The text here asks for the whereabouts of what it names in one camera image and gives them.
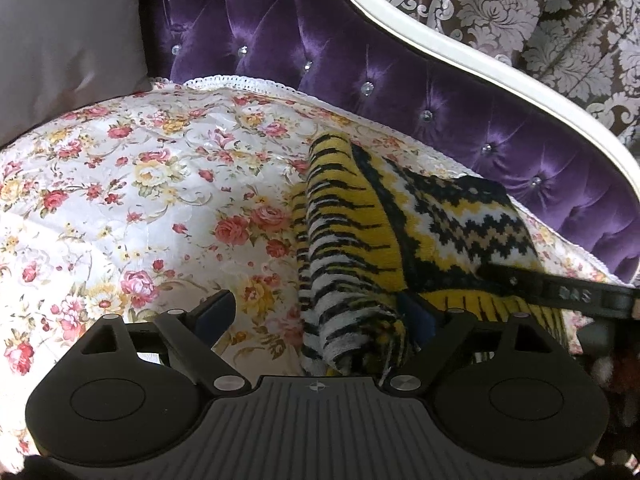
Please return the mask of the yellow black white patterned sweater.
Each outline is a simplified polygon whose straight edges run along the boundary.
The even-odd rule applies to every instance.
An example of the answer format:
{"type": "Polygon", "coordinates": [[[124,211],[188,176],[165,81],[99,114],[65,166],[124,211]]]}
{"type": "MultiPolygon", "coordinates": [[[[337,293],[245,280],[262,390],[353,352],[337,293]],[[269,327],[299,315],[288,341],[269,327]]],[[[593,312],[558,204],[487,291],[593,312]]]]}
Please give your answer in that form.
{"type": "Polygon", "coordinates": [[[327,131],[310,144],[293,195],[300,362],[311,376],[383,378],[420,349],[399,296],[488,322],[526,312],[556,340],[559,310],[518,292],[492,292],[485,264],[540,271],[526,225],[506,190],[474,177],[422,176],[327,131]]]}

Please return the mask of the brown silver damask curtain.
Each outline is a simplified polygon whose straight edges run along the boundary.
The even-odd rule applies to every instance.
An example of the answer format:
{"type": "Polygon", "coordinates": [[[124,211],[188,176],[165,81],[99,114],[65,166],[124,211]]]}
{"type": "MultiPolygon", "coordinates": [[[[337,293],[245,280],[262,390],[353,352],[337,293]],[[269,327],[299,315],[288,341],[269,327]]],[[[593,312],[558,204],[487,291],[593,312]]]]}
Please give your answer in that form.
{"type": "Polygon", "coordinates": [[[639,0],[386,0],[570,99],[639,153],[639,0]]]}

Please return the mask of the grey pillow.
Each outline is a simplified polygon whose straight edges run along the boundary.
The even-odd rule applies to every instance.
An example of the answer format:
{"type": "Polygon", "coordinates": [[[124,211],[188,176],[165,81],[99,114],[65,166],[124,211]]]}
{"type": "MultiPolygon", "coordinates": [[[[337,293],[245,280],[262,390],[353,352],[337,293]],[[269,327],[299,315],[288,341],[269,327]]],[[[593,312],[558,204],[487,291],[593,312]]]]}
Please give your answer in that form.
{"type": "Polygon", "coordinates": [[[1,142],[151,87],[139,0],[1,0],[1,142]]]}

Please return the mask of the purple tufted velvet headboard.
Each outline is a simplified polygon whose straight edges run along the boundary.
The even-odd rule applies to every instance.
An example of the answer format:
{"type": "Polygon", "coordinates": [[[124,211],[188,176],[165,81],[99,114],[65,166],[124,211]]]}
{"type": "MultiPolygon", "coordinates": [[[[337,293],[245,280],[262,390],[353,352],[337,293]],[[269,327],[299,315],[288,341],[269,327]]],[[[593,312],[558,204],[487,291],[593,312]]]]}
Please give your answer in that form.
{"type": "Polygon", "coordinates": [[[639,168],[584,110],[385,0],[140,0],[149,72],[271,80],[389,126],[502,183],[632,281],[639,168]]]}

